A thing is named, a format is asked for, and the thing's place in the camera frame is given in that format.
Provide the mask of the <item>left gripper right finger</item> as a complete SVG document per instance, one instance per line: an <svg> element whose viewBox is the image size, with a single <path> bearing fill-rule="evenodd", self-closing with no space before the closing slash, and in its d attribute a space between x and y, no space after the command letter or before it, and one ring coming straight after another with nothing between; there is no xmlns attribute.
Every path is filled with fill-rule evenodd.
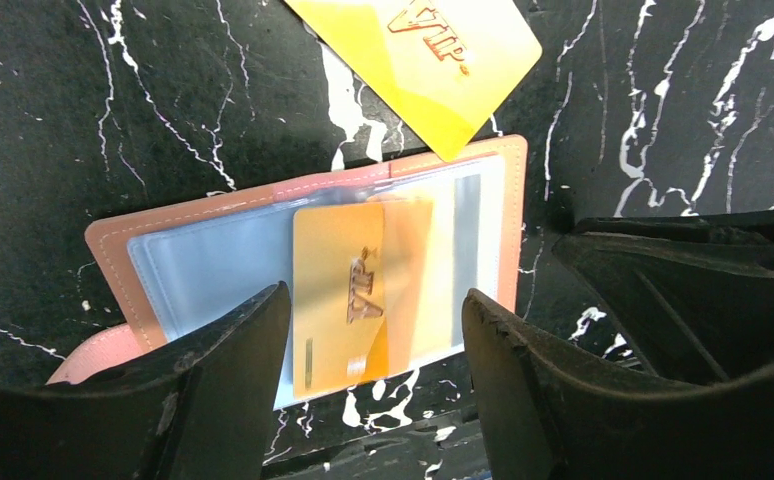
<svg viewBox="0 0 774 480"><path fill-rule="evenodd" d="M774 479L774 363L707 386L652 376L476 289L462 330L496 479Z"/></svg>

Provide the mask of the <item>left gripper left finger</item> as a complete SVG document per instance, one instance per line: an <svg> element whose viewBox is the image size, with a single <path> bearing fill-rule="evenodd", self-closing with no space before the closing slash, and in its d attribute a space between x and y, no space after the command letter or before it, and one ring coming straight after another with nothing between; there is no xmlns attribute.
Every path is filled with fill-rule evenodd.
<svg viewBox="0 0 774 480"><path fill-rule="evenodd" d="M271 285L71 385L0 388L0 479L257 479L291 316Z"/></svg>

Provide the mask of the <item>gold credit card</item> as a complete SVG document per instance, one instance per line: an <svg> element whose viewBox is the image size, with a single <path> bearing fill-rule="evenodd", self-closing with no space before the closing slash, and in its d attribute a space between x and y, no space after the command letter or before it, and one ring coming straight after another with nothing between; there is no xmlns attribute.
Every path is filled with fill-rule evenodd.
<svg viewBox="0 0 774 480"><path fill-rule="evenodd" d="M373 196L384 209L388 365L392 374L462 345L459 297L475 285L481 178L428 179Z"/></svg>

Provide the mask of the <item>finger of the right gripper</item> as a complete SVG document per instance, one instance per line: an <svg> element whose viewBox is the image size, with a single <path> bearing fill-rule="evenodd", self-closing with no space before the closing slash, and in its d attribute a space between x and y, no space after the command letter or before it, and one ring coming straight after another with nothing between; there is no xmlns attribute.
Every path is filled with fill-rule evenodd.
<svg viewBox="0 0 774 480"><path fill-rule="evenodd" d="M774 210L589 218L553 254L651 373L705 385L774 362Z"/></svg>

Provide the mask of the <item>gold VIP card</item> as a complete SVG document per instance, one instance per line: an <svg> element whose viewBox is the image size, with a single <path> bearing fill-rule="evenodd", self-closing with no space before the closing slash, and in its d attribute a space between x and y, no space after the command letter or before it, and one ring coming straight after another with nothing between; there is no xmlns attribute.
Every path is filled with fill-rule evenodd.
<svg viewBox="0 0 774 480"><path fill-rule="evenodd" d="M442 160L539 61L512 1L291 1L289 7Z"/></svg>
<svg viewBox="0 0 774 480"><path fill-rule="evenodd" d="M293 391L314 397L389 372L384 208L305 208L293 219Z"/></svg>

